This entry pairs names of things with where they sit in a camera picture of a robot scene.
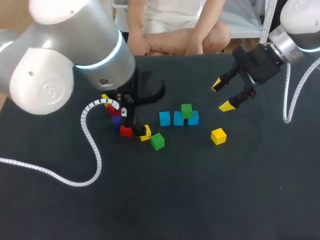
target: person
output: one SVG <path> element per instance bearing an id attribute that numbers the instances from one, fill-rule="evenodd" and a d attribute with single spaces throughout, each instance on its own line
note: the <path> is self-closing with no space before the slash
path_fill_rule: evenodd
<path id="1" fill-rule="evenodd" d="M 198 55 L 222 51 L 229 27 L 219 21 L 226 0 L 129 0 L 133 55 Z"/>

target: person's knee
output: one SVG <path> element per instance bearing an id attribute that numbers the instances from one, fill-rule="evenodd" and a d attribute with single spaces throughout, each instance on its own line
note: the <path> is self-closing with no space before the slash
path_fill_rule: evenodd
<path id="1" fill-rule="evenodd" d="M 230 28 L 223 22 L 219 22 L 218 35 L 221 47 L 224 49 L 231 41 Z"/>
<path id="2" fill-rule="evenodd" d="M 230 28 L 223 22 L 217 22 L 203 42 L 203 50 L 206 53 L 216 53 L 223 50 L 230 41 Z"/>

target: stacked blocks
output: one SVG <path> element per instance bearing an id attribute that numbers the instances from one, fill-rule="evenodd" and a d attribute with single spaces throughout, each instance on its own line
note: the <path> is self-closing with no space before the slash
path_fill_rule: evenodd
<path id="1" fill-rule="evenodd" d="M 125 127 L 122 125 L 120 127 L 120 135 L 122 137 L 132 138 L 134 136 L 134 132 L 131 127 Z"/>
<path id="2" fill-rule="evenodd" d="M 145 136 L 140 137 L 141 142 L 147 141 L 151 138 L 151 130 L 149 125 L 144 125 L 144 127 L 145 127 Z"/>
<path id="3" fill-rule="evenodd" d="M 120 115 L 121 116 L 121 109 L 119 109 L 118 111 L 111 105 L 108 104 L 108 112 L 111 116 L 116 116 L 116 115 Z"/>
<path id="4" fill-rule="evenodd" d="M 211 133 L 211 139 L 215 143 L 215 145 L 223 144 L 227 140 L 226 133 L 222 130 L 222 128 L 216 129 Z"/>
<path id="5" fill-rule="evenodd" d="M 192 118 L 192 105 L 191 104 L 181 104 L 182 118 L 190 119 Z"/>
<path id="6" fill-rule="evenodd" d="M 192 117 L 188 119 L 188 125 L 189 126 L 199 125 L 198 111 L 192 111 Z"/>
<path id="7" fill-rule="evenodd" d="M 107 94 L 102 94 L 101 95 L 102 99 L 109 99 L 109 97 L 107 96 Z"/>
<path id="8" fill-rule="evenodd" d="M 151 137 L 151 145 L 156 151 L 158 151 L 159 149 L 162 149 L 165 146 L 164 137 L 160 133 L 153 135 Z"/>
<path id="9" fill-rule="evenodd" d="M 183 126 L 184 118 L 182 117 L 181 111 L 175 111 L 173 115 L 173 125 L 174 126 Z"/>
<path id="10" fill-rule="evenodd" d="M 191 104 L 181 104 L 181 111 L 175 111 L 173 116 L 174 126 L 183 126 L 188 119 L 188 125 L 194 126 L 199 124 L 198 111 L 192 111 Z"/>
<path id="11" fill-rule="evenodd" d="M 159 120 L 160 120 L 161 127 L 170 126 L 171 125 L 170 112 L 168 111 L 159 112 Z"/>
<path id="12" fill-rule="evenodd" d="M 122 116 L 121 115 L 111 116 L 111 122 L 112 122 L 114 130 L 116 132 L 119 132 L 120 127 L 122 125 Z"/>

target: white shorts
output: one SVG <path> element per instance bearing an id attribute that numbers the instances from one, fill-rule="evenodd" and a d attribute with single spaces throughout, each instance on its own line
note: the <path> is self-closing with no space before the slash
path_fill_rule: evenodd
<path id="1" fill-rule="evenodd" d="M 180 29 L 194 29 L 198 17 L 174 12 L 146 10 L 142 32 L 144 34 L 161 34 Z"/>

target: floor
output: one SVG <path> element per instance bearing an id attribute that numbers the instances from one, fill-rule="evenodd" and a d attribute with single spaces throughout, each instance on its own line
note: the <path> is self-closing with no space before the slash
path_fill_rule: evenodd
<path id="1" fill-rule="evenodd" d="M 28 12 L 29 0 L 2 0 L 0 5 L 0 30 L 15 30 L 18 33 L 24 32 L 32 23 Z M 251 49 L 258 43 L 257 39 L 233 39 L 226 48 L 225 53 L 230 53 L 239 44 Z M 6 96 L 0 93 L 0 111 L 5 102 Z"/>

